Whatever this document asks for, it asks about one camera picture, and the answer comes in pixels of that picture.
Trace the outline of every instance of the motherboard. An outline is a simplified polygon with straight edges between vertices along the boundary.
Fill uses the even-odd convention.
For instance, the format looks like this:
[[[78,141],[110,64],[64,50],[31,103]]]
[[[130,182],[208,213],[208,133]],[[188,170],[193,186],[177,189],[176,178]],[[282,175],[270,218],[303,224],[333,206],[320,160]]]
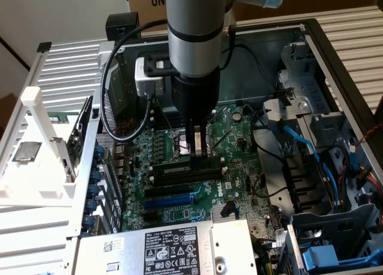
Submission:
[[[268,199],[253,194],[262,167],[258,153],[251,149],[250,115],[242,114],[240,106],[218,106],[208,124],[208,159],[211,166],[222,166],[219,178],[161,187],[153,182],[153,168],[183,169],[189,164],[183,128],[169,126],[166,130],[155,130],[149,126],[133,144],[117,149],[123,154],[120,165],[125,167],[119,172],[125,196],[122,231],[210,219],[219,222],[223,220],[220,216],[223,207],[233,201],[236,215],[247,219],[251,233],[271,238]],[[186,204],[166,206],[167,200],[180,199],[173,196],[177,190],[187,194]],[[267,191],[261,186],[258,193]]]

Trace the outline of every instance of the white wall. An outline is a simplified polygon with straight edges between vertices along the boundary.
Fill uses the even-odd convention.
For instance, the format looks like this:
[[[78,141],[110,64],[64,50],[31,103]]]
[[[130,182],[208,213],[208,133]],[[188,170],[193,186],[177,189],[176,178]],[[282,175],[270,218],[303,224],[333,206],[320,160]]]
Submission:
[[[106,38],[107,17],[128,12],[128,7],[127,0],[0,0],[0,36],[32,65],[40,42]],[[9,55],[0,52],[0,64],[4,65],[0,69],[1,97],[10,82],[22,86],[25,75],[13,72],[12,76],[15,64],[9,61]],[[8,71],[6,81],[2,80],[4,71]]]

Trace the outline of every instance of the power supply label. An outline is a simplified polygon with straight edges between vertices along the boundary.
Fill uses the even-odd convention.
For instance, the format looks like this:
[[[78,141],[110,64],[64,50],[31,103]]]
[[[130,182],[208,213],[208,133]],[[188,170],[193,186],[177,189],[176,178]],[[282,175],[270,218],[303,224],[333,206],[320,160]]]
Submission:
[[[197,227],[147,233],[144,275],[198,275]]]

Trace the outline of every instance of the cardboard box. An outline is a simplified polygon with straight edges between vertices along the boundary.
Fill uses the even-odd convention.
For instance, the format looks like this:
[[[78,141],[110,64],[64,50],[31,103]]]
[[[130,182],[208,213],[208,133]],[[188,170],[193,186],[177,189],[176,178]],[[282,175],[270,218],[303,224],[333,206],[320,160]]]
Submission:
[[[0,99],[0,139],[7,127],[8,121],[12,115],[14,106],[16,105],[17,99],[14,94],[9,94],[8,96],[2,97]]]
[[[235,3],[237,21],[292,14],[314,13],[376,5],[378,0],[284,0],[278,9],[264,9],[250,4]],[[166,0],[129,0],[130,10],[138,12],[139,23],[165,19]],[[166,27],[153,28],[164,30]]]

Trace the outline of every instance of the green circuit board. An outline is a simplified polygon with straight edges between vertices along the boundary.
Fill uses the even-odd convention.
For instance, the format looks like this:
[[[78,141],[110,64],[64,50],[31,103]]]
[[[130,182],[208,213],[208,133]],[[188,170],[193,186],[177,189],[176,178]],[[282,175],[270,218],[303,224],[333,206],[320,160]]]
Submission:
[[[142,218],[143,213],[153,211],[144,209],[144,202],[147,200],[144,196],[145,190],[155,188],[148,180],[150,164],[188,161],[189,157],[188,155],[175,155],[171,130],[154,132],[147,129],[134,141],[134,146],[139,147],[139,152],[135,153],[135,157],[139,157],[140,165],[139,168],[135,168],[135,176],[129,176],[129,172],[124,174],[127,181],[123,184],[125,206],[122,231],[140,230],[177,222],[209,220],[214,206],[224,206],[228,200],[234,200],[240,219],[247,219],[249,229],[254,235],[262,238],[272,237],[271,224],[265,224],[265,216],[270,211],[268,200],[255,198],[252,193],[248,192],[249,183],[253,186],[262,173],[259,156],[256,152],[252,152],[250,147],[250,117],[242,116],[242,120],[236,123],[232,120],[234,112],[242,113],[242,108],[227,105],[225,111],[217,116],[208,129],[210,146],[227,133],[228,128],[231,129],[231,133],[225,140],[210,153],[212,156],[224,158],[227,172],[223,178],[190,184],[193,192],[200,190],[195,196],[194,204],[154,209],[158,216],[155,222],[148,222]],[[180,135],[183,133],[182,130],[173,130],[173,132]],[[238,145],[238,139],[246,141],[245,148]],[[163,145],[161,149],[158,149],[158,140]]]

